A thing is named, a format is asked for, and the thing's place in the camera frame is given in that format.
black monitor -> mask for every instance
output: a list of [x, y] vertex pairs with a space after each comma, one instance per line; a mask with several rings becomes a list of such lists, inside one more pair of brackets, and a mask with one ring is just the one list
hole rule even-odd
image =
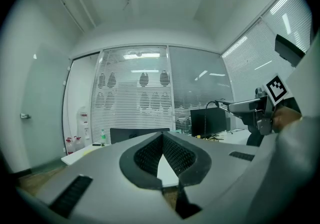
[[227, 130], [226, 112], [218, 107], [191, 110], [191, 135], [207, 137]]
[[111, 144], [123, 142], [141, 135], [156, 133], [156, 132], [169, 132], [169, 128], [155, 128], [155, 129], [122, 129], [110, 128], [110, 141]]

